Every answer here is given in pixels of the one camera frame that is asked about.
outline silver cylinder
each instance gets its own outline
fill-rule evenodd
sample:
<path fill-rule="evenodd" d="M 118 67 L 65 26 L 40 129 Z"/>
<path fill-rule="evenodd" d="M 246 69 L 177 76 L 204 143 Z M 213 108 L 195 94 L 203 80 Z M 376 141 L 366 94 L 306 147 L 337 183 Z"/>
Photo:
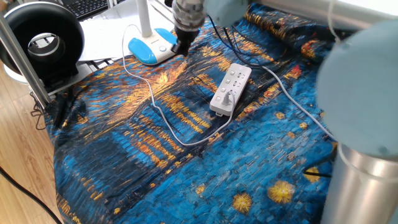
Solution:
<path fill-rule="evenodd" d="M 388 224 L 398 205 L 398 158 L 339 145 L 321 224 Z"/>
<path fill-rule="evenodd" d="M 320 24 L 328 24 L 329 2 L 325 0 L 256 0 L 261 4 L 284 12 L 312 19 Z M 333 8 L 333 27 L 337 29 L 367 29 L 371 25 L 398 16 L 366 9 L 337 1 Z"/>
<path fill-rule="evenodd" d="M 197 31 L 204 23 L 204 0 L 174 0 L 172 4 L 174 24 L 180 30 Z"/>

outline patterned fabric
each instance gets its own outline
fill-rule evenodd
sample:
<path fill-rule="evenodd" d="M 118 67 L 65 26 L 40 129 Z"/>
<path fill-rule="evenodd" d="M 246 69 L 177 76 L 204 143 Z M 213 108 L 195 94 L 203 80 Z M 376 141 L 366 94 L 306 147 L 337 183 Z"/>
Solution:
<path fill-rule="evenodd" d="M 236 34 L 244 52 L 281 77 L 316 119 L 315 78 L 333 45 L 328 29 L 252 5 Z M 207 21 L 187 58 L 157 67 L 134 57 L 156 103 L 184 142 L 228 119 L 209 102 L 231 63 L 241 62 Z M 317 223 L 328 179 L 302 169 L 334 143 L 294 106 L 267 72 L 253 69 L 233 122 L 208 142 L 183 147 L 152 106 L 148 86 L 117 61 L 77 83 L 46 109 L 55 146 L 57 204 L 65 223 Z M 312 172 L 330 173 L 331 165 Z"/>

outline wooden floor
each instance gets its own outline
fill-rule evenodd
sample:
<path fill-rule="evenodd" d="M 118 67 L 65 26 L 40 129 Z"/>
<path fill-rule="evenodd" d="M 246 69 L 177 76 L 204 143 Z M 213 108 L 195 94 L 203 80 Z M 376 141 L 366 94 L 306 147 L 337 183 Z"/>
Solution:
<path fill-rule="evenodd" d="M 46 130 L 35 129 L 34 101 L 28 87 L 12 81 L 0 62 L 0 166 L 47 204 L 59 217 L 55 201 L 53 146 Z M 44 127 L 43 118 L 39 127 Z M 33 200 L 0 175 L 0 224 L 55 223 Z"/>

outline keyboard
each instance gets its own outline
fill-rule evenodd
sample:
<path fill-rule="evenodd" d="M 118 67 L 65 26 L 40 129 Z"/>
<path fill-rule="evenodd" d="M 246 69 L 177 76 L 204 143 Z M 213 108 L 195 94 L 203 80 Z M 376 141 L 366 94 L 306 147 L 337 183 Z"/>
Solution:
<path fill-rule="evenodd" d="M 63 5 L 71 11 L 79 21 L 108 9 L 107 0 L 63 0 Z"/>

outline blue lamp base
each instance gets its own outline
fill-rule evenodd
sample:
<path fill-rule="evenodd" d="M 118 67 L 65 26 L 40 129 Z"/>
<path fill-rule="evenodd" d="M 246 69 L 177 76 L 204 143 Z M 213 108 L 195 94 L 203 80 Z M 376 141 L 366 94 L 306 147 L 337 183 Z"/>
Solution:
<path fill-rule="evenodd" d="M 177 38 L 168 30 L 156 28 L 149 37 L 135 37 L 129 42 L 129 50 L 144 65 L 157 65 L 175 55 L 171 51 Z"/>

